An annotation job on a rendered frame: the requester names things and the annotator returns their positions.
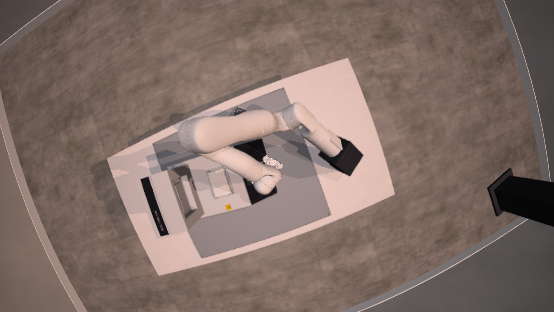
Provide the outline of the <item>dark grey benchtop machine with lid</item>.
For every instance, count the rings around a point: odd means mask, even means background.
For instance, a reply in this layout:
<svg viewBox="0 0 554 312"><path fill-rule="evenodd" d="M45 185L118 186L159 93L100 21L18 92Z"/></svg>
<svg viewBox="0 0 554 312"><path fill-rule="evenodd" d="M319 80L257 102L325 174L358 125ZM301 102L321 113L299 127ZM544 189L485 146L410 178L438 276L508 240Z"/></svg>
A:
<svg viewBox="0 0 554 312"><path fill-rule="evenodd" d="M232 147L265 164L262 139ZM200 218L251 206L277 193L275 186L269 194L261 195L253 182L203 156L167 168L136 180L156 238L188 231ZM208 172L222 168L232 193L215 197Z"/></svg>

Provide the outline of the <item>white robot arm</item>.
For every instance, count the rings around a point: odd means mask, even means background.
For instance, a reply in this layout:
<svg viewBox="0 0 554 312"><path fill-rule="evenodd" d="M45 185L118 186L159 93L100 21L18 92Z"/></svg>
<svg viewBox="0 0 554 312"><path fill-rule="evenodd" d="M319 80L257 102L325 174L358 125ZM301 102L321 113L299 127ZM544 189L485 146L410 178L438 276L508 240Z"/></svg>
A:
<svg viewBox="0 0 554 312"><path fill-rule="evenodd" d="M283 164L268 156L263 157L265 164L260 163L247 153L229 145L262 138L279 131L294 130L300 126L301 136L328 157L335 157L343 150L341 139L319 123L299 102L276 113L256 109L235 116L192 118L180 125L177 136L185 150L228 168L253 182L255 190L266 195L280 181L281 172L278 169L281 169Z"/></svg>

